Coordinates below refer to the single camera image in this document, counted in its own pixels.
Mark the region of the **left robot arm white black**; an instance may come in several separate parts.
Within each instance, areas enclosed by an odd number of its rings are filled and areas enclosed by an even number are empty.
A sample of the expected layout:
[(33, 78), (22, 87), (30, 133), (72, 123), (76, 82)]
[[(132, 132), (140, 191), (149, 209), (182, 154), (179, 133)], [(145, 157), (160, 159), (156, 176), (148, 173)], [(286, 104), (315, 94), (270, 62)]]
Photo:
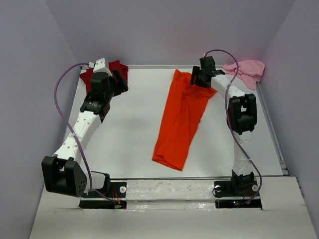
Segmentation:
[(84, 151), (109, 112), (111, 99), (129, 88), (117, 69), (94, 72), (90, 84), (91, 90), (84, 98), (75, 124), (68, 126), (69, 135), (52, 156), (42, 160), (44, 185), (48, 192), (77, 198), (92, 190), (100, 197), (110, 192), (107, 181), (93, 178)]

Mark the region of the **orange t-shirt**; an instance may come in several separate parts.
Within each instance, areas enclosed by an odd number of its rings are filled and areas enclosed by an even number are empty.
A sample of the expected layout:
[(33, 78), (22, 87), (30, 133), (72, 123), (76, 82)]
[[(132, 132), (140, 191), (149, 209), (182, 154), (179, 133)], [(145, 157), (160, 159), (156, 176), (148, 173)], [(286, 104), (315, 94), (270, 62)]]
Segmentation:
[(175, 70), (152, 157), (178, 171), (184, 168), (208, 101), (217, 93), (211, 87), (191, 85), (190, 79), (190, 73)]

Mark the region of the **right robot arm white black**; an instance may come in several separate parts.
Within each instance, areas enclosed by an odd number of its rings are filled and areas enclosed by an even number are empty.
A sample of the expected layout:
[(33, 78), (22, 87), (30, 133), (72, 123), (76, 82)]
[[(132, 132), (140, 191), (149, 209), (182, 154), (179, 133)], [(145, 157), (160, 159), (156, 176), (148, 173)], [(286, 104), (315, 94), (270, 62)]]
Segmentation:
[(226, 123), (234, 140), (234, 164), (228, 181), (214, 182), (216, 198), (245, 197), (257, 186), (254, 164), (247, 149), (257, 124), (257, 102), (254, 94), (247, 94), (232, 84), (223, 70), (216, 69), (212, 56), (200, 58), (200, 65), (192, 69), (192, 85), (212, 87), (223, 98)]

